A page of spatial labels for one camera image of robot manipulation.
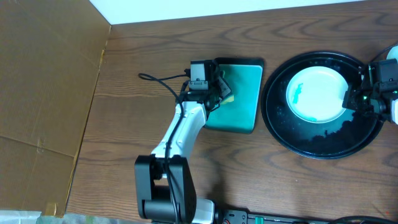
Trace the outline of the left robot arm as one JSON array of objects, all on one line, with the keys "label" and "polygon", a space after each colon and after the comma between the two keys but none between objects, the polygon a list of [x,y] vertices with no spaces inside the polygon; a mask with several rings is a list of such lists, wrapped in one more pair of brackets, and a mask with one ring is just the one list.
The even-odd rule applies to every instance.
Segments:
[{"label": "left robot arm", "polygon": [[188,165],[198,133],[231,94],[217,60],[193,60],[175,97],[175,114],[157,147],[134,164],[139,216],[157,223],[191,223],[197,195]]}]

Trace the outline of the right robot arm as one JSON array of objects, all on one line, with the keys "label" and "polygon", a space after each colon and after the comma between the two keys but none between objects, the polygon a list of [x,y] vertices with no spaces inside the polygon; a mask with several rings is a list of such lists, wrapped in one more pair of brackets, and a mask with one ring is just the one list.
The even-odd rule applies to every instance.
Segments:
[{"label": "right robot arm", "polygon": [[397,66],[359,67],[361,83],[348,85],[342,107],[382,122],[397,123]]}]

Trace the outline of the white plate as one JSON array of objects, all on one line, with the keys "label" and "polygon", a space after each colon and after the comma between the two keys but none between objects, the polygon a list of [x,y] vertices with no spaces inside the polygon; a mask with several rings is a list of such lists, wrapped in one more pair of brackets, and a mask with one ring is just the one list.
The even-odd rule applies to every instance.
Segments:
[{"label": "white plate", "polygon": [[395,46],[395,47],[390,49],[386,59],[387,60],[390,60],[390,59],[398,60],[398,46]]}]

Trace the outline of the mint plate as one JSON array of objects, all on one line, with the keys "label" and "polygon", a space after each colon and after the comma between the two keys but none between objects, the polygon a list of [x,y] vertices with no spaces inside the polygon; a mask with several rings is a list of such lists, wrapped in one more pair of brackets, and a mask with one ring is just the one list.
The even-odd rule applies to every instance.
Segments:
[{"label": "mint plate", "polygon": [[287,85],[285,98],[290,110],[304,121],[328,123],[346,109],[343,98],[348,84],[337,71],[322,66],[296,73]]}]

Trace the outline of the green yellow sponge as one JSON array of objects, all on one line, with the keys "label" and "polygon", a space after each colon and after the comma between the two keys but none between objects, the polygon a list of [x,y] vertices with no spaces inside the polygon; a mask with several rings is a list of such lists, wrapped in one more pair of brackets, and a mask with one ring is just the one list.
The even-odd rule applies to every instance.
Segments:
[{"label": "green yellow sponge", "polygon": [[220,88],[221,88],[221,105],[225,105],[227,103],[234,101],[233,91],[225,79],[225,71],[221,71],[220,75]]}]

